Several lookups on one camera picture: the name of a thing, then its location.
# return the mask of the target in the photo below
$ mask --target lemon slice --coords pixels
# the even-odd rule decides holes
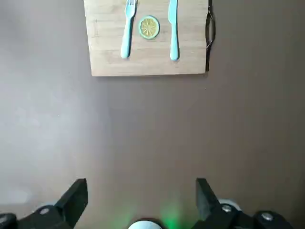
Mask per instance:
[[[139,33],[145,39],[155,38],[160,31],[160,25],[153,16],[145,16],[139,22]]]

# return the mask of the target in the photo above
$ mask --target light blue fork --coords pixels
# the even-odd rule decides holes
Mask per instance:
[[[131,42],[131,23],[132,18],[135,14],[135,0],[126,1],[126,24],[124,29],[122,47],[121,47],[121,57],[127,59],[129,56],[130,42]]]

